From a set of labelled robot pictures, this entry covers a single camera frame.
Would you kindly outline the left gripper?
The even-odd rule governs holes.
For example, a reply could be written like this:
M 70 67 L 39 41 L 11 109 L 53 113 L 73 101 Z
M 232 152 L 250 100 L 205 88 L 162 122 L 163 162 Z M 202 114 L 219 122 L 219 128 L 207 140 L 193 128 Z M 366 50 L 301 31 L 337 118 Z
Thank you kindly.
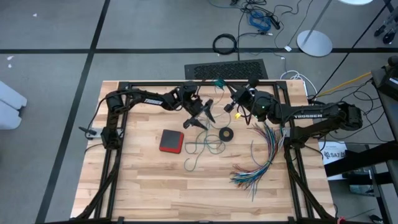
M 205 105 L 203 104 L 203 100 L 198 96 L 198 95 L 187 95 L 183 97 L 183 109 L 189 113 L 192 117 L 190 119 L 187 119 L 183 123 L 183 127 L 185 129 L 189 128 L 190 126 L 196 126 L 199 128 L 202 128 L 204 130 L 207 130 L 208 128 L 203 125 L 197 117 L 204 112 L 204 114 L 207 116 L 207 118 L 211 122 L 215 122 L 214 117 L 211 113 L 211 107 L 213 105 L 213 100 L 209 99 Z

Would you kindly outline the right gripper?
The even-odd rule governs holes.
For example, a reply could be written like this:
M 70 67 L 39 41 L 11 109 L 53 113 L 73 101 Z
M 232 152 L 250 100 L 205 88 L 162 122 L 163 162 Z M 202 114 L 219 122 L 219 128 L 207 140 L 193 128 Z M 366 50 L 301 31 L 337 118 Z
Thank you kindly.
M 225 86 L 231 93 L 232 103 L 227 104 L 224 107 L 224 111 L 230 113 L 235 105 L 243 106 L 246 109 L 252 109 L 255 101 L 255 94 L 257 90 L 255 88 L 240 88 L 234 84 L 226 83 Z

